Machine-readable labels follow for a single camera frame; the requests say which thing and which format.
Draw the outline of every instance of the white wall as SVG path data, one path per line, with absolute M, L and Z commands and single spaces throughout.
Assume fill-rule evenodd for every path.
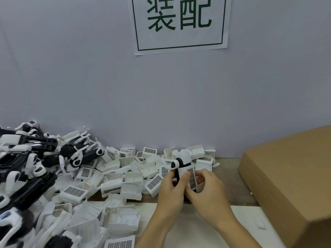
M 331 123 L 330 7 L 233 0 L 228 49 L 136 57 L 127 0 L 0 0 L 1 124 L 239 157 Z

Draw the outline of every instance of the white sign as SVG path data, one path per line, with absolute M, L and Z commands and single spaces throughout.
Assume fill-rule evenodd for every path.
M 227 47 L 231 0 L 128 0 L 135 55 Z

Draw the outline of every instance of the table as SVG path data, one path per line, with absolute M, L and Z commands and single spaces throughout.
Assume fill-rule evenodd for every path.
M 213 172 L 224 183 L 226 193 L 231 205 L 238 206 L 259 206 L 254 196 L 238 172 L 241 158 L 216 158 L 220 166 L 213 168 Z M 97 192 L 89 198 L 89 201 L 105 201 L 101 193 Z M 151 195 L 143 195 L 141 201 L 128 200 L 128 202 L 157 203 L 158 196 L 152 198 Z

